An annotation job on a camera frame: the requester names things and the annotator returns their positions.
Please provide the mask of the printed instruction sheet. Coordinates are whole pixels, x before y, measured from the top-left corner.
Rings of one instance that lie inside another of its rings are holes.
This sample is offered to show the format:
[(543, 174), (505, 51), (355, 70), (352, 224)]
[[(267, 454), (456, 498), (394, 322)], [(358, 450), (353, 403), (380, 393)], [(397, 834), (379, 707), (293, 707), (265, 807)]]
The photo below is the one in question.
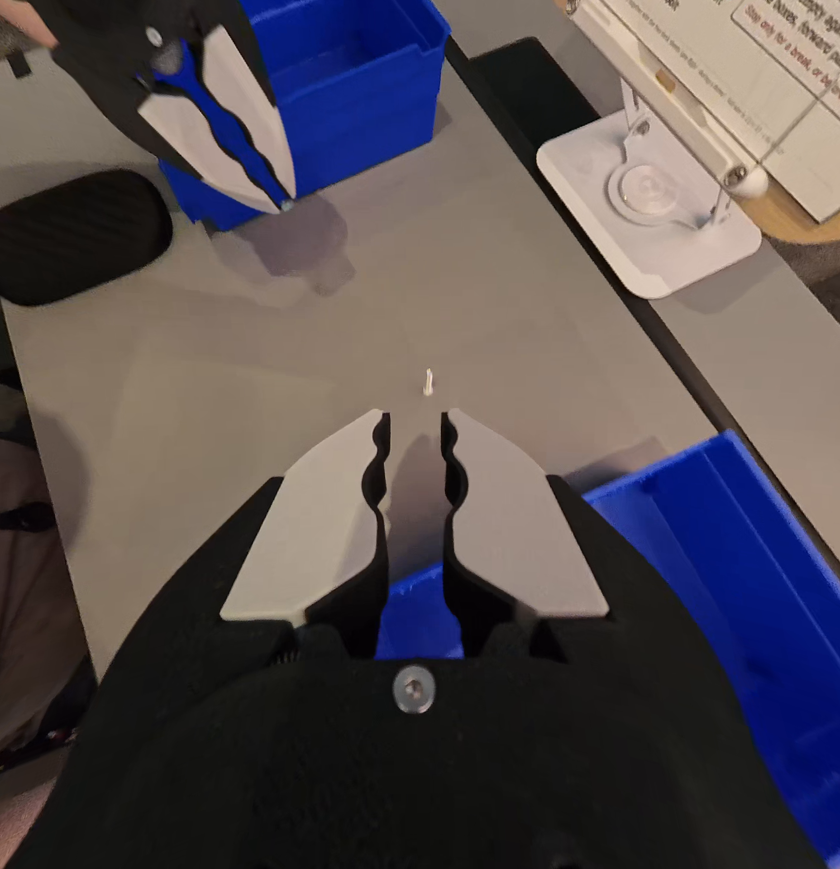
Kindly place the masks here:
[(561, 2), (736, 196), (762, 173), (809, 223), (840, 215), (840, 2)]

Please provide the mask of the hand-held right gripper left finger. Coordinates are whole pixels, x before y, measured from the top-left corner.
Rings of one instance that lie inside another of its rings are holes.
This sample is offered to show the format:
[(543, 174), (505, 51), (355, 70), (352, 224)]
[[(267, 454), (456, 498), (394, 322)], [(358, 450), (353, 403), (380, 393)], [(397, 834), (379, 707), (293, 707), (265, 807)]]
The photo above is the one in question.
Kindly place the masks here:
[(222, 605), (223, 621), (327, 625), (352, 657), (375, 656), (390, 587), (380, 510), (390, 451), (391, 416), (375, 408), (288, 469)]

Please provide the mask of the wooden document board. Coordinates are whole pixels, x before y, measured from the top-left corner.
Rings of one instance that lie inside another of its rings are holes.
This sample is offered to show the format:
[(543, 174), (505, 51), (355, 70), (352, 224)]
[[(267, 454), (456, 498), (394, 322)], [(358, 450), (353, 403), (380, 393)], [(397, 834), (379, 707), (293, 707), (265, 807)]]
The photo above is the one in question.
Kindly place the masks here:
[(840, 242), (840, 211), (819, 222), (773, 178), (767, 193), (754, 200), (752, 208), (752, 220), (762, 232), (786, 244)]

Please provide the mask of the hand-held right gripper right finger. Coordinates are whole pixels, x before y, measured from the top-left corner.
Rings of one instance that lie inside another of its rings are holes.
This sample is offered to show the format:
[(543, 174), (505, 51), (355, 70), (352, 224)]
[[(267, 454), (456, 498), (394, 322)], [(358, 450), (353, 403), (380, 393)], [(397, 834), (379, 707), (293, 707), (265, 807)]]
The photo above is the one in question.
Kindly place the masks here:
[(441, 415), (444, 599), (463, 653), (500, 625), (606, 617), (610, 605), (542, 468), (463, 410)]

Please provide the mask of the blue plastic bin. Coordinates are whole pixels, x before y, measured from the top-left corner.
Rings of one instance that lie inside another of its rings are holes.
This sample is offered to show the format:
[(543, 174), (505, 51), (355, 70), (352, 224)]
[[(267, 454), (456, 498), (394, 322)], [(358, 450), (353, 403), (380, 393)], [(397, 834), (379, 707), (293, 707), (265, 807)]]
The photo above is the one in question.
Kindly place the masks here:
[[(242, 2), (296, 170), (296, 199), (425, 145), (450, 27), (426, 1)], [(180, 209), (227, 231), (265, 214), (160, 161)], [(252, 178), (277, 203), (270, 178)]]
[(610, 605), (463, 653), (443, 562), (391, 587), (369, 689), (382, 848), (419, 867), (840, 867), (840, 582), (735, 434), (587, 495)]

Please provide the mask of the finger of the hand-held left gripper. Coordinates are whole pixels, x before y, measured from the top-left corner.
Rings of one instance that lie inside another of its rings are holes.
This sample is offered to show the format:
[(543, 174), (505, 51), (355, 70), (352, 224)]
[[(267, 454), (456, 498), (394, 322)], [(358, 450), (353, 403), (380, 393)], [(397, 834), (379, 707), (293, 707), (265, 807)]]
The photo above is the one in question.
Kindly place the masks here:
[(266, 214), (281, 212), (243, 165), (220, 146), (205, 115), (189, 97), (151, 92), (138, 114), (213, 190)]
[(252, 71), (227, 27), (202, 40), (197, 72), (203, 90), (240, 126), (282, 196), (296, 199), (296, 170), (284, 121), (274, 98)]

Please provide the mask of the black wrist rest pad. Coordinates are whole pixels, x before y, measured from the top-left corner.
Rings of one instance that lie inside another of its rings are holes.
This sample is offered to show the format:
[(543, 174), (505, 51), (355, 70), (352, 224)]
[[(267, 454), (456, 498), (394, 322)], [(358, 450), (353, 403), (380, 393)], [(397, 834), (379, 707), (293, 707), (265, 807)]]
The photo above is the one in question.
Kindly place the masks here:
[(43, 307), (149, 266), (173, 240), (148, 178), (95, 172), (0, 208), (0, 301)]

